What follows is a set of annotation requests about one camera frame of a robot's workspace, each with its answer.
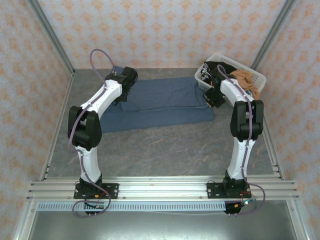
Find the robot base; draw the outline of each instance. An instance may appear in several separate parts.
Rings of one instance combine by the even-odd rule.
[[[225,172],[225,177],[221,183],[209,181],[206,184],[208,199],[249,199],[251,198],[251,193],[248,193],[250,191],[250,186],[245,180],[231,179],[228,171]]]
[[[118,199],[119,184],[118,183],[102,183],[102,175],[95,182],[99,187],[106,190],[111,199]],[[108,199],[108,196],[93,186],[90,182],[84,181],[80,178],[79,183],[75,185],[74,199]]]

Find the orange cloth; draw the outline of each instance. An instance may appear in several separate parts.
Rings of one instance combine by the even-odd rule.
[[[260,99],[260,92],[255,86],[252,72],[246,70],[236,70],[231,72],[230,74],[236,77],[240,87],[242,87],[245,91],[252,92],[254,99]]]

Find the gray floor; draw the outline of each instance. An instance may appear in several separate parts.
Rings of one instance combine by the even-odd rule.
[[[108,70],[102,70],[103,76]],[[140,80],[193,76],[195,68],[137,69]],[[76,154],[68,154],[68,112],[100,88],[93,70],[77,70],[51,160],[49,177],[78,177],[81,169]],[[213,109],[214,121],[105,133],[98,146],[103,176],[196,176],[223,175],[229,166],[233,137],[232,108]],[[248,174],[272,174],[264,138],[256,141],[248,163]]]
[[[241,211],[254,206],[249,204]],[[267,201],[256,213],[238,217],[190,213],[110,211],[97,218],[79,219],[71,212],[37,212],[29,240],[297,239],[286,201]]]

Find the marble floor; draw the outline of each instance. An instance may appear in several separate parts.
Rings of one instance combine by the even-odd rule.
[[[137,69],[140,80],[189,77],[196,68]],[[109,71],[101,70],[103,76]],[[77,70],[63,115],[48,177],[78,177],[78,156],[68,153],[68,112],[86,102],[101,86],[91,69]],[[133,129],[104,133],[98,146],[103,176],[198,176],[223,175],[229,166],[234,140],[230,133],[232,107],[214,108],[212,122]],[[247,172],[272,174],[263,136],[252,148]]]

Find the blue cloth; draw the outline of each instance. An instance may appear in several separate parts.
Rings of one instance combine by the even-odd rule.
[[[179,77],[138,80],[127,102],[110,105],[100,124],[103,133],[111,133],[213,120],[195,78]]]

